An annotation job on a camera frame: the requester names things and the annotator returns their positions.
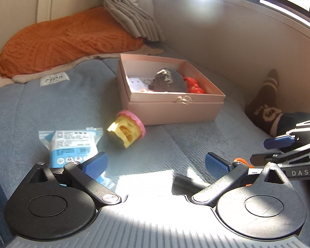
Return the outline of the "orange red doll figure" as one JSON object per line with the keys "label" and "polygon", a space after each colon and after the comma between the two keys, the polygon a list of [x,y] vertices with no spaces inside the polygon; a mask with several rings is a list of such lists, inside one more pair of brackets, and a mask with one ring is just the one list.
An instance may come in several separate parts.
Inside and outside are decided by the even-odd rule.
{"label": "orange red doll figure", "polygon": [[205,94],[205,90],[199,86],[195,78],[184,77],[184,82],[187,86],[188,93]]}

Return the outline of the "grey blue fleece blanket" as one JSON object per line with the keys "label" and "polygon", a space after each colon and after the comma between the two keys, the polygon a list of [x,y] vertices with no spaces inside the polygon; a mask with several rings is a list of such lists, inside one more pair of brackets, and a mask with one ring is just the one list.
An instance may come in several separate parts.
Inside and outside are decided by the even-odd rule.
{"label": "grey blue fleece blanket", "polygon": [[[68,71],[68,80],[41,86],[38,80],[0,88],[0,183],[7,196],[32,166],[49,160],[38,132],[107,128],[121,110],[117,59],[91,60]],[[266,135],[244,113],[251,95],[230,81],[205,71],[226,95],[216,120],[155,125],[127,150],[100,140],[108,154],[106,176],[126,197],[105,208],[92,226],[69,239],[37,243],[14,238],[9,247],[309,247],[310,193],[294,182],[308,210],[298,236],[260,241],[229,230],[208,207],[194,207],[171,193],[174,174],[208,182],[208,152],[227,160],[263,151]]]}

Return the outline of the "pink cardboard box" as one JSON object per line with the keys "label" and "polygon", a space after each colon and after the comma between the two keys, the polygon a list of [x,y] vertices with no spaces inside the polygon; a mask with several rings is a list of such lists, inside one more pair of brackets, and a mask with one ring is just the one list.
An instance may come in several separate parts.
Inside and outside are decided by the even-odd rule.
{"label": "pink cardboard box", "polygon": [[[164,68],[195,79],[205,94],[146,91],[132,82],[153,80]],[[213,82],[182,59],[121,54],[116,76],[123,109],[135,114],[144,125],[211,122],[225,99],[225,94]]]}

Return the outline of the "beige blanket under pillow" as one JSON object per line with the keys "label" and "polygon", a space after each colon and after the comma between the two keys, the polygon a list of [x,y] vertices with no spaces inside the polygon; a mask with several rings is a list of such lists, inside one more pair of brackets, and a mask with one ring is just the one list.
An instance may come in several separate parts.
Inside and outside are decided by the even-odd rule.
{"label": "beige blanket under pillow", "polygon": [[63,64],[63,65],[54,67],[50,70],[46,70],[44,72],[33,73],[33,74],[21,74],[21,75],[14,76],[12,79],[4,78],[0,74],[0,88],[15,84],[15,83],[24,84],[24,83],[27,83],[33,80],[43,78],[45,76],[66,72],[67,70],[72,69],[74,66],[78,65],[79,63],[89,61],[92,59],[119,58],[120,54],[121,53],[108,53],[108,54],[95,54],[95,55],[85,56],[71,63]]}

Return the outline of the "blue white mask packet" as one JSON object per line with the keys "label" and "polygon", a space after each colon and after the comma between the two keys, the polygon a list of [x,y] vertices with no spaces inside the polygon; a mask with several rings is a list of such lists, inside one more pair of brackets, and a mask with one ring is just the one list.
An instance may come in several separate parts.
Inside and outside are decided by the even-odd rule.
{"label": "blue white mask packet", "polygon": [[[103,135],[102,128],[38,132],[39,140],[49,150],[50,168],[54,169],[62,169],[69,162],[82,163],[100,153],[97,144]],[[105,172],[97,181],[108,189],[114,187]]]}

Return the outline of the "black plush mouse toy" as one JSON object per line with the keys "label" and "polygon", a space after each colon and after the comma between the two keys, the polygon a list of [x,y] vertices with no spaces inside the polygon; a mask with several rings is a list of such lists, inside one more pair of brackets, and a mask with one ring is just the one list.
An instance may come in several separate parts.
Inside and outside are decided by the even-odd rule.
{"label": "black plush mouse toy", "polygon": [[187,93],[187,85],[182,74],[170,68],[159,70],[149,89],[155,92]]}

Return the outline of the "brown striped sock foot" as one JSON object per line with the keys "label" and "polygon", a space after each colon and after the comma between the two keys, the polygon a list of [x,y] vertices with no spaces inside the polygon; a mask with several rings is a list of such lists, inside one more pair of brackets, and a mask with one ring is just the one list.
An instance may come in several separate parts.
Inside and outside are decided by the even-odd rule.
{"label": "brown striped sock foot", "polygon": [[257,95],[245,106],[245,114],[251,122],[269,135],[275,135],[273,125],[282,113],[277,105],[279,75],[269,71]]}

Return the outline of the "pink yellow cupcake toy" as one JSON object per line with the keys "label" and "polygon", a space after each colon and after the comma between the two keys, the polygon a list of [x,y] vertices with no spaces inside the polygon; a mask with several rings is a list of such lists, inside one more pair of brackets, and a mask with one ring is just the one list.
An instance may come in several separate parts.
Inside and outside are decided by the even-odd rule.
{"label": "pink yellow cupcake toy", "polygon": [[106,134],[112,144],[127,149],[135,141],[142,139],[146,131],[144,124],[135,114],[122,110],[117,114],[116,120],[107,128]]}

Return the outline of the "grey folded curtain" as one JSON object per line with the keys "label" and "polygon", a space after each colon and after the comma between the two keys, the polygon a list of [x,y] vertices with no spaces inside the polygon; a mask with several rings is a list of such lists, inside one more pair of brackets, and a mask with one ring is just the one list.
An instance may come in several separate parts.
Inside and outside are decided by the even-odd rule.
{"label": "grey folded curtain", "polygon": [[154,18],[153,0],[103,0],[111,16],[134,38],[148,42],[165,40]]}

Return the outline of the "orange plastic toy piece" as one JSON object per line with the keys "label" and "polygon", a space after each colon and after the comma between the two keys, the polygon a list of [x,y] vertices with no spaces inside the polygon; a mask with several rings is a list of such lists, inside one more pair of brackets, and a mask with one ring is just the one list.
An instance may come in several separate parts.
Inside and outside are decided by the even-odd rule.
{"label": "orange plastic toy piece", "polygon": [[253,174],[253,165],[249,164],[247,162],[247,160],[243,159],[243,158],[236,158],[234,160],[234,163],[242,163],[245,166],[247,166],[248,168],[248,172],[247,175],[245,177],[242,178],[241,182],[240,182],[240,186],[251,186],[253,184],[253,181],[251,180],[250,175]]}

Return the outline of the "dark denim right leg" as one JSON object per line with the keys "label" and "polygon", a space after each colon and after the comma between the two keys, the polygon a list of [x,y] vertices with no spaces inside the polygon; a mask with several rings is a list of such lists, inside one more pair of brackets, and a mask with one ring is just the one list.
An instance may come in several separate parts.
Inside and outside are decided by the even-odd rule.
{"label": "dark denim right leg", "polygon": [[285,134],[287,131],[294,129],[296,124],[310,120],[310,113],[295,112],[283,113],[278,121],[277,136]]}

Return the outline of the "orange textured pillow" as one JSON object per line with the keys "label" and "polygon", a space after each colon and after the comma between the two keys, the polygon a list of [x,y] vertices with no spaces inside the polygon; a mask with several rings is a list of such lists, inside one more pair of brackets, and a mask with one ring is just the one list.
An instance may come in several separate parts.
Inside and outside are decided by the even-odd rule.
{"label": "orange textured pillow", "polygon": [[104,7],[27,26],[0,52],[0,75],[13,78],[40,73],[82,57],[139,50],[131,36]]}

